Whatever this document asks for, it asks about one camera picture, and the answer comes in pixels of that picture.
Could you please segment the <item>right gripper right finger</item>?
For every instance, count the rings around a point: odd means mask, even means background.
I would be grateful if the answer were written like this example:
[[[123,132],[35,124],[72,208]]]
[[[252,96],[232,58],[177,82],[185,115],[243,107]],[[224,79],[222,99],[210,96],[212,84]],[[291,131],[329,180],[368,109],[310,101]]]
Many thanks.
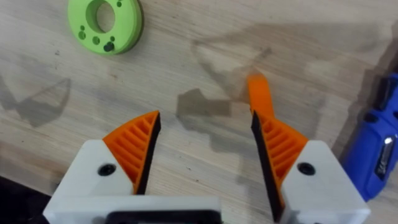
[[[371,210],[327,144],[304,141],[276,167],[266,139],[271,128],[253,113],[251,129],[274,223],[364,223]]]

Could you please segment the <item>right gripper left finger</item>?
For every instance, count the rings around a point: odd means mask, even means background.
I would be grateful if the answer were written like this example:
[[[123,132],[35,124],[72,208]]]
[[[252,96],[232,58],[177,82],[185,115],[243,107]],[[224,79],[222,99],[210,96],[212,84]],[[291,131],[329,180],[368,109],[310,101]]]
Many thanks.
[[[152,111],[84,142],[57,195],[144,195],[160,129],[160,113]]]

